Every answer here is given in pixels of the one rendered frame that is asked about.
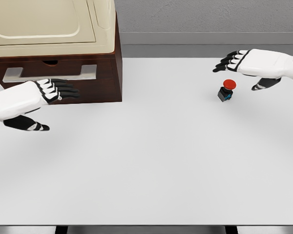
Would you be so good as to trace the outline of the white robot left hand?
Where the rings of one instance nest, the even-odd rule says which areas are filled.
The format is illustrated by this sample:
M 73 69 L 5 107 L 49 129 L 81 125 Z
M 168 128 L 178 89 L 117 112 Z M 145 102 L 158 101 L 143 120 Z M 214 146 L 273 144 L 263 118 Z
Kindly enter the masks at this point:
M 26 81 L 0 91 L 0 122 L 7 127 L 23 131 L 48 131 L 49 126 L 25 114 L 57 100 L 78 97 L 79 90 L 62 79 Z

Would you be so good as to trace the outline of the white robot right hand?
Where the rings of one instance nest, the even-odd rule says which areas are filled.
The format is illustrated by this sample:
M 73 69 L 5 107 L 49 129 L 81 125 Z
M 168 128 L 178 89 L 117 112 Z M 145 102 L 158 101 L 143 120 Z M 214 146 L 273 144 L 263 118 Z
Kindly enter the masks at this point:
M 269 50 L 237 50 L 221 59 L 213 72 L 228 70 L 245 76 L 260 77 L 260 80 L 251 88 L 257 91 L 279 83 L 281 78 L 286 76 L 292 59 L 293 56 L 288 54 Z

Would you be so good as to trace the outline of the brown cabinet drawer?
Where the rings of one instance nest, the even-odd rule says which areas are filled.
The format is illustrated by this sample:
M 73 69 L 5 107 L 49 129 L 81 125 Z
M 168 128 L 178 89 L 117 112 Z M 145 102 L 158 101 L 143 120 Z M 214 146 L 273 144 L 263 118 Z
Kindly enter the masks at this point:
M 34 76 L 67 76 L 78 75 L 82 65 L 97 65 L 96 79 L 112 79 L 115 72 L 112 60 L 109 58 L 100 59 L 37 59 L 33 61 L 12 60 L 0 61 L 0 82 L 7 68 L 22 67 L 25 77 Z

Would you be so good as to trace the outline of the dark brown wooden cabinet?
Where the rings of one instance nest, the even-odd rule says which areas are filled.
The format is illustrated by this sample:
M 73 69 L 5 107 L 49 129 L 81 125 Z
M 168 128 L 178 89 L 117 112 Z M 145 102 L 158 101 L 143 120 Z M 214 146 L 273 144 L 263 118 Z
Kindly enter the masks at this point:
M 69 83 L 79 90 L 79 98 L 65 98 L 55 101 L 55 104 L 78 104 L 78 103 L 98 103 L 98 102 L 119 102 L 122 101 L 123 83 L 123 61 L 119 36 L 119 27 L 115 27 L 115 50 L 107 54 L 79 54 L 79 55 L 58 55 L 58 56 L 26 56 L 26 57 L 0 57 L 0 61 L 12 60 L 49 60 L 49 59 L 111 59 L 117 74 L 112 79 L 95 80 L 70 80 Z M 3 83 L 4 88 L 10 88 L 16 83 Z

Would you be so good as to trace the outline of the red button black switch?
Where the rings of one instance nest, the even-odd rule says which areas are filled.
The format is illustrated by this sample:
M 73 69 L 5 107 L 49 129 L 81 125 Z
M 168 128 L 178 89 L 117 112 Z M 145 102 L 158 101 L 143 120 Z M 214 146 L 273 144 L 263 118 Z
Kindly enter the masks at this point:
M 218 91 L 217 96 L 222 102 L 226 100 L 230 100 L 233 95 L 233 90 L 235 88 L 236 88 L 236 82 L 232 79 L 226 79 L 223 82 L 223 86 Z

